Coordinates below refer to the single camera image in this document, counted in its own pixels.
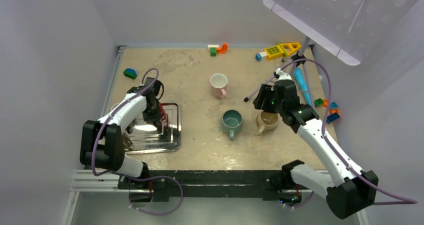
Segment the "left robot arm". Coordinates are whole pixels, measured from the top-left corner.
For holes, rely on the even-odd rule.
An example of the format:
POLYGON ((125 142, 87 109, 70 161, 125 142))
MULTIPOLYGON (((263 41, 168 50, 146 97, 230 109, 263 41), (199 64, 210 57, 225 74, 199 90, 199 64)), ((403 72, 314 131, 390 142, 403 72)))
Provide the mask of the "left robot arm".
POLYGON ((124 132, 138 115, 147 124, 161 127, 165 113, 157 96, 163 91, 162 82, 148 77, 144 84, 128 90, 107 115, 87 120, 82 126, 80 163, 125 175, 136 189, 146 188, 149 176, 143 171, 147 170, 147 164, 125 154, 124 132))

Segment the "pink mug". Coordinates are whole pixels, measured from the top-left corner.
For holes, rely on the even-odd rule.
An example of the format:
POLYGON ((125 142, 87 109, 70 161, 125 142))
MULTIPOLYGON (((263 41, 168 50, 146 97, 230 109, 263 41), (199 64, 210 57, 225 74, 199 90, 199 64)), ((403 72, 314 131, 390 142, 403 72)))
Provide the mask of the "pink mug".
POLYGON ((215 73, 209 80, 211 93, 215 98, 224 99, 227 97, 228 78, 222 73, 215 73))

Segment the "teal speckled mug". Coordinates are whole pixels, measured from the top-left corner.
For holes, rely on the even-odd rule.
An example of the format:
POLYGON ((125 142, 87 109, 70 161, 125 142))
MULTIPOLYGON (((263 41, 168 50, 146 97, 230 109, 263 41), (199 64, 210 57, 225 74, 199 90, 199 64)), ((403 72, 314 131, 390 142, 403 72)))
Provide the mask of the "teal speckled mug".
POLYGON ((242 115, 237 110, 227 110, 220 118, 221 130, 229 136, 231 141, 234 141, 236 135, 243 128, 243 121, 242 115))

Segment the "red mug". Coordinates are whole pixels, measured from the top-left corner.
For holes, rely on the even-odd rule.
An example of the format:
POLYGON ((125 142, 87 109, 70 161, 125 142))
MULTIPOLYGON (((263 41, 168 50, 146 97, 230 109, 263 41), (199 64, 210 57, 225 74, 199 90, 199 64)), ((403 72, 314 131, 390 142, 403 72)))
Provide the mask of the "red mug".
POLYGON ((162 126, 166 126, 168 124, 168 115, 165 112, 164 106, 162 103, 159 104, 159 108, 160 108, 160 113, 161 113, 161 125, 162 126))

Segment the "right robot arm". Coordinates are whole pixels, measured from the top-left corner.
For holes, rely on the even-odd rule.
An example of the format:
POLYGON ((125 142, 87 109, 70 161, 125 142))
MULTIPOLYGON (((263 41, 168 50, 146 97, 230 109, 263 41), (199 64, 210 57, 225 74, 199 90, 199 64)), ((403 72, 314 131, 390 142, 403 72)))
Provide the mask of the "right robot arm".
POLYGON ((327 169, 327 174, 295 160, 281 167, 276 185, 288 189, 304 186, 326 200, 332 213, 345 219, 375 203, 379 179, 351 161, 323 128, 317 112, 300 102, 297 87, 290 79, 273 85, 262 84, 253 100, 256 110, 280 115, 284 124, 303 139, 327 169))

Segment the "orange elbow toy piece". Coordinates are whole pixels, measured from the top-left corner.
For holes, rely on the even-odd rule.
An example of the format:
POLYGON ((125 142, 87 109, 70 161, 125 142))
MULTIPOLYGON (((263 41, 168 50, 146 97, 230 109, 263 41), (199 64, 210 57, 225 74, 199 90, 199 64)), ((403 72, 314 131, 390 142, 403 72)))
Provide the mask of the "orange elbow toy piece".
POLYGON ((228 44, 223 43, 220 47, 216 48, 217 54, 225 54, 228 50, 228 44))

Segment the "beige round mug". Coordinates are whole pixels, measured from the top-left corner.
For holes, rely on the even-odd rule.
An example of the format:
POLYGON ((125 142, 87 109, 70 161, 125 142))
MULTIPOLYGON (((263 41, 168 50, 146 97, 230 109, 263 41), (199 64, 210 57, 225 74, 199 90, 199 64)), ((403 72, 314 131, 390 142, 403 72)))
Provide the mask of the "beige round mug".
POLYGON ((274 131, 279 126, 279 115, 261 111, 257 114, 255 121, 258 128, 256 135, 260 136, 263 133, 274 131))

